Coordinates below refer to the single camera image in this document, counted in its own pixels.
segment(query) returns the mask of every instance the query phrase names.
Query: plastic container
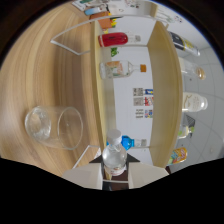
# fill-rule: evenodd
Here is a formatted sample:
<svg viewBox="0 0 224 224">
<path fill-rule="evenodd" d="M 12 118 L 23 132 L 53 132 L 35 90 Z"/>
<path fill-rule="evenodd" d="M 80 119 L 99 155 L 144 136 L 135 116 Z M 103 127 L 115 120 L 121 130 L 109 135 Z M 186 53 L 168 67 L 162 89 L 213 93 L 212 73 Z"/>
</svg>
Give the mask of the plastic container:
<svg viewBox="0 0 224 224">
<path fill-rule="evenodd" d="M 146 65 L 132 65 L 129 61 L 111 61 L 100 63 L 102 79 L 129 77 L 134 71 L 146 72 Z"/>
<path fill-rule="evenodd" d="M 184 147 L 173 150 L 167 166 L 181 163 L 187 158 L 187 149 Z"/>
<path fill-rule="evenodd" d="M 125 33 L 108 33 L 98 36 L 100 47 L 110 47 L 117 45 L 124 45 L 128 42 L 128 36 Z"/>
<path fill-rule="evenodd" d="M 194 46 L 189 40 L 181 37 L 173 32 L 169 32 L 174 46 L 182 51 L 187 51 L 195 56 L 200 56 L 200 52 L 196 46 Z"/>
<path fill-rule="evenodd" d="M 121 144 L 126 150 L 130 149 L 131 147 L 145 147 L 146 143 L 146 139 L 131 139 L 127 135 L 123 135 L 121 141 Z"/>
<path fill-rule="evenodd" d="M 198 112 L 206 110 L 208 107 L 208 101 L 205 97 L 200 96 L 197 93 L 183 92 L 183 112 Z"/>
<path fill-rule="evenodd" d="M 186 75 L 190 78 L 198 78 L 204 80 L 206 78 L 204 70 L 195 63 L 179 57 L 180 67 L 182 75 Z"/>
<path fill-rule="evenodd" d="M 178 139 L 186 138 L 190 133 L 194 132 L 194 127 L 188 127 L 187 125 L 180 125 L 178 132 Z"/>
<path fill-rule="evenodd" d="M 111 129 L 107 132 L 109 145 L 103 150 L 102 158 L 105 171 L 112 176 L 121 175 L 125 170 L 127 152 L 121 144 L 121 132 Z"/>
</svg>

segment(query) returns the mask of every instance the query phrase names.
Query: white wall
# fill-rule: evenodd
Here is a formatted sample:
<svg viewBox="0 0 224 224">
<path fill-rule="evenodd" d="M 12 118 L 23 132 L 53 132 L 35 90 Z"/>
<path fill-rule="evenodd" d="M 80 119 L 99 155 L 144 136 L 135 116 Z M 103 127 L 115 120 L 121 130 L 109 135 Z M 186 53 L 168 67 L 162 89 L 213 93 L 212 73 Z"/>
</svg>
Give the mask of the white wall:
<svg viewBox="0 0 224 224">
<path fill-rule="evenodd" d="M 134 72 L 130 77 L 114 79 L 116 125 L 122 135 L 134 139 L 147 139 L 150 143 L 152 118 L 135 118 L 136 109 L 152 109 L 153 106 L 133 106 L 133 88 L 152 89 L 152 70 L 147 47 L 118 48 L 119 54 L 112 58 L 127 60 L 133 65 L 146 64 L 147 72 Z"/>
<path fill-rule="evenodd" d="M 174 23 L 169 23 L 168 26 L 168 31 L 171 31 L 173 33 L 176 33 L 187 40 L 189 40 L 192 44 L 198 47 L 198 49 L 205 49 L 209 47 L 208 41 L 204 38 L 204 36 L 198 31 L 198 29 L 188 20 L 177 13 L 176 11 L 171 10 L 170 8 L 167 8 L 161 4 L 159 4 L 156 1 L 153 1 L 159 6 L 159 10 L 162 10 L 166 15 L 170 16 L 171 18 L 174 19 L 175 16 L 179 16 L 182 19 L 182 23 L 175 21 Z M 158 16 L 162 16 L 163 18 L 167 18 L 164 15 L 158 14 Z M 187 52 L 183 52 L 181 50 L 177 50 L 178 55 L 181 57 L 186 57 L 189 55 Z"/>
<path fill-rule="evenodd" d="M 139 1 L 139 2 L 140 2 L 139 8 L 129 7 L 125 3 L 125 0 L 120 0 L 120 1 L 111 0 L 107 4 L 112 15 L 117 15 L 117 14 L 139 14 L 139 15 L 146 14 L 147 15 L 148 12 L 150 12 L 150 4 L 144 1 Z"/>
<path fill-rule="evenodd" d="M 189 55 L 185 59 L 200 65 L 205 73 L 205 80 L 184 77 L 185 89 L 198 93 L 208 100 L 208 108 L 197 113 L 186 113 L 195 119 L 195 133 L 192 138 L 178 140 L 177 147 L 188 150 L 186 161 L 170 166 L 176 172 L 187 166 L 207 162 L 224 156 L 224 72 L 211 47 L 201 50 L 201 56 Z"/>
</svg>

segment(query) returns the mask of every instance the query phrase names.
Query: shelf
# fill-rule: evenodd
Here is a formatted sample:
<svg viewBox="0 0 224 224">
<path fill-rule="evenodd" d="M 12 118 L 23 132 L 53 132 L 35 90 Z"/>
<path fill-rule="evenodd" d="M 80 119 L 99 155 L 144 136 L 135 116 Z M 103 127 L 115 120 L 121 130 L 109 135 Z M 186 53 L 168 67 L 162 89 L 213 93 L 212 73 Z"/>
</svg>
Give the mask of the shelf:
<svg viewBox="0 0 224 224">
<path fill-rule="evenodd" d="M 94 108 L 96 114 L 97 131 L 101 151 L 106 146 L 106 132 L 116 128 L 114 84 L 113 80 L 102 80 L 99 74 L 100 62 L 111 61 L 111 49 L 101 48 L 98 35 L 103 31 L 98 23 L 91 23 L 91 72 L 93 85 Z"/>
<path fill-rule="evenodd" d="M 154 166 L 165 168 L 177 140 L 182 115 L 182 75 L 174 44 L 161 22 L 148 42 L 154 105 L 150 153 Z"/>
</svg>

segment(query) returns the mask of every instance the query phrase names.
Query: water bottle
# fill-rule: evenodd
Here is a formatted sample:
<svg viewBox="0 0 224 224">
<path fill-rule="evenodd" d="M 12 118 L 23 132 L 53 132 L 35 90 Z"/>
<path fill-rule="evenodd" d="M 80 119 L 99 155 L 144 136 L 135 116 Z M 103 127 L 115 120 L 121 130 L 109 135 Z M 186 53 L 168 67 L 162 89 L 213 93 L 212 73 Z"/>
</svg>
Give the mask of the water bottle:
<svg viewBox="0 0 224 224">
<path fill-rule="evenodd" d="M 127 152 L 121 144 L 121 132 L 111 129 L 107 132 L 108 145 L 103 150 L 103 163 L 105 171 L 112 176 L 119 176 L 125 170 Z"/>
</svg>

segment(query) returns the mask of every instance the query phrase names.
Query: clear glass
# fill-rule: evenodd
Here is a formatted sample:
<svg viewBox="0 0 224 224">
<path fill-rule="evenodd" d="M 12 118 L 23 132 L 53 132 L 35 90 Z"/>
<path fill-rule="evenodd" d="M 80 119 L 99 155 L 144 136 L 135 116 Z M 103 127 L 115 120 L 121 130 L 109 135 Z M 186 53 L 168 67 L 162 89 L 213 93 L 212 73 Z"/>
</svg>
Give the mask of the clear glass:
<svg viewBox="0 0 224 224">
<path fill-rule="evenodd" d="M 82 118 L 74 107 L 35 107 L 26 115 L 25 128 L 39 143 L 69 150 L 77 148 L 83 134 Z"/>
<path fill-rule="evenodd" d="M 123 168 L 126 164 L 127 152 L 121 144 L 109 144 L 104 149 L 102 157 L 105 166 L 107 166 L 108 168 Z"/>
<path fill-rule="evenodd" d="M 184 58 L 179 57 L 181 73 L 190 78 L 198 78 L 200 80 L 204 80 L 206 78 L 204 70 L 197 65 L 196 63 L 192 63 Z"/>
</svg>

